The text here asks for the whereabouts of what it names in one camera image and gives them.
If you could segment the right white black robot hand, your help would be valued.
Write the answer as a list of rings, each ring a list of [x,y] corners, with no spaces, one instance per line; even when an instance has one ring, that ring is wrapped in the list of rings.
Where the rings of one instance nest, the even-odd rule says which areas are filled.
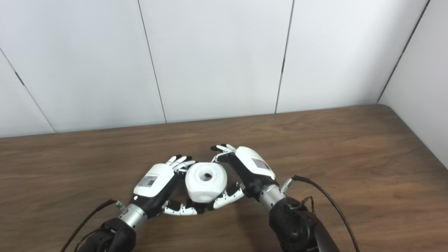
[[[267,211],[285,198],[280,193],[275,173],[253,149],[223,144],[211,146],[211,150],[218,151],[212,162],[227,163],[240,178],[239,190],[246,197],[261,203]]]

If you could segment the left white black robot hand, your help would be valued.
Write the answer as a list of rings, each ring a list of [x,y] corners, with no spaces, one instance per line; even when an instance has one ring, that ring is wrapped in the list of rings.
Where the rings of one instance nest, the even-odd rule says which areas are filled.
[[[178,182],[195,163],[191,156],[176,155],[164,163],[154,164],[134,187],[129,203],[139,207],[148,219],[160,215]]]

